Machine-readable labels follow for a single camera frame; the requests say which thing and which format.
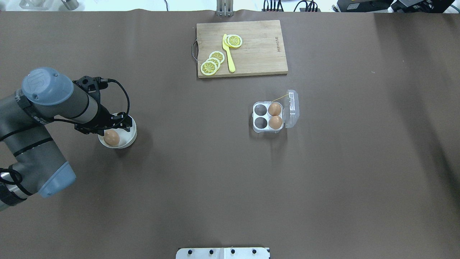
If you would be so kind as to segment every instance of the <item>white bowl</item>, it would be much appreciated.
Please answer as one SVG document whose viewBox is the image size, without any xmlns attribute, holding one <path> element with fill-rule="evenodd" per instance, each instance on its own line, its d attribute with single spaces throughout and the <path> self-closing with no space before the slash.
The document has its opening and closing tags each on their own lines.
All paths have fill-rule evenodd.
<svg viewBox="0 0 460 259">
<path fill-rule="evenodd" d="M 131 117 L 131 119 L 132 119 L 132 127 L 131 127 L 131 130 L 129 132 L 127 132 L 124 129 L 112 129 L 116 133 L 118 133 L 118 135 L 120 136 L 120 142 L 118 143 L 117 146 L 111 146 L 111 145 L 107 144 L 104 141 L 104 137 L 101 136 L 101 135 L 98 135 L 99 141 L 104 146 L 106 146 L 108 148 L 126 148 L 126 147 L 129 147 L 131 144 L 134 143 L 134 141 L 136 140 L 136 137 L 138 136 L 138 129 L 136 128 L 136 122 L 134 121 L 134 119 L 132 117 Z"/>
</svg>

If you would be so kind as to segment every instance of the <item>yellow lemon slice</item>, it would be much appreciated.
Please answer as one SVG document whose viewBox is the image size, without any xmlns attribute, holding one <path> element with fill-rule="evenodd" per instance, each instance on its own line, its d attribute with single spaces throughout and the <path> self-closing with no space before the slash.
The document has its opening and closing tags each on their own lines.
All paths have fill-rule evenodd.
<svg viewBox="0 0 460 259">
<path fill-rule="evenodd" d="M 201 65 L 201 72 L 205 76 L 212 76 L 217 72 L 217 66 L 216 63 L 213 61 L 205 61 Z"/>
<path fill-rule="evenodd" d="M 220 68 L 220 61 L 217 58 L 208 58 L 206 61 L 212 61 L 217 66 L 217 70 Z"/>
<path fill-rule="evenodd" d="M 230 34 L 227 35 L 225 42 L 229 45 L 229 47 L 240 47 L 241 44 L 243 44 L 243 39 L 236 34 Z"/>
<path fill-rule="evenodd" d="M 221 64 L 225 60 L 224 54 L 220 51 L 212 52 L 211 54 L 209 54 L 209 58 L 217 58 Z"/>
<path fill-rule="evenodd" d="M 228 42 L 227 42 L 227 39 L 228 39 L 228 37 L 225 37 L 224 42 L 225 42 L 225 44 L 226 44 L 227 46 L 230 47 L 230 45 L 229 45 Z"/>
</svg>

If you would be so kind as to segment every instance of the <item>egg carton lid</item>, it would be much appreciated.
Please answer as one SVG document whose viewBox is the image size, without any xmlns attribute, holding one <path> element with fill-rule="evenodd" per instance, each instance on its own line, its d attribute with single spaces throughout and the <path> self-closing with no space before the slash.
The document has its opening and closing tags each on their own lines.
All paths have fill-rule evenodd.
<svg viewBox="0 0 460 259">
<path fill-rule="evenodd" d="M 299 95 L 295 90 L 288 90 L 284 98 L 284 126 L 292 128 L 300 116 Z"/>
</svg>

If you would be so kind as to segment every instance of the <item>egg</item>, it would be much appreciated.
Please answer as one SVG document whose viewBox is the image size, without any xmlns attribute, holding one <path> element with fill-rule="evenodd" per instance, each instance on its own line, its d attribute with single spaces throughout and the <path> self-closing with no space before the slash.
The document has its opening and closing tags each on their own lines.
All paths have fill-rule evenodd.
<svg viewBox="0 0 460 259">
<path fill-rule="evenodd" d="M 268 121 L 268 125 L 270 126 L 270 128 L 277 130 L 281 128 L 281 125 L 283 125 L 283 119 L 281 119 L 280 116 L 273 116 Z"/>
<path fill-rule="evenodd" d="M 270 104 L 270 106 L 268 107 L 268 113 L 271 116 L 280 115 L 280 113 L 281 113 L 281 105 L 279 103 L 275 103 L 275 102 Z"/>
<path fill-rule="evenodd" d="M 120 143 L 120 135 L 113 129 L 106 130 L 104 133 L 104 141 L 107 145 L 112 147 L 118 146 Z"/>
</svg>

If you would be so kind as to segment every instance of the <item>clear plastic egg carton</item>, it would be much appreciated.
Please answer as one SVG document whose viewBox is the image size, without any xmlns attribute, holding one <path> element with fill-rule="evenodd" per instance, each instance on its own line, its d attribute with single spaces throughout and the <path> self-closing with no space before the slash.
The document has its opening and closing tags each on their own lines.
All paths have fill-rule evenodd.
<svg viewBox="0 0 460 259">
<path fill-rule="evenodd" d="M 269 121 L 271 118 L 275 117 L 271 115 L 268 112 L 268 108 L 270 107 L 271 104 L 277 103 L 281 106 L 281 113 L 278 115 L 281 120 L 281 126 L 278 129 L 274 129 L 270 127 Z M 253 129 L 255 132 L 260 133 L 260 132 L 272 132 L 272 133 L 278 133 L 280 130 L 282 130 L 284 126 L 284 118 L 283 118 L 283 105 L 279 102 L 256 102 L 253 105 Z"/>
<path fill-rule="evenodd" d="M 295 90 L 288 90 L 286 95 L 282 97 L 281 100 L 284 103 L 284 106 L 275 101 L 264 101 L 256 102 L 253 105 L 253 129 L 257 133 L 278 133 L 283 128 L 292 128 L 300 116 L 299 111 L 299 95 Z M 281 106 L 281 112 L 278 115 L 282 123 L 278 129 L 274 129 L 273 126 L 275 123 L 270 125 L 270 119 L 273 115 L 269 112 L 269 107 L 272 104 L 279 104 Z"/>
</svg>

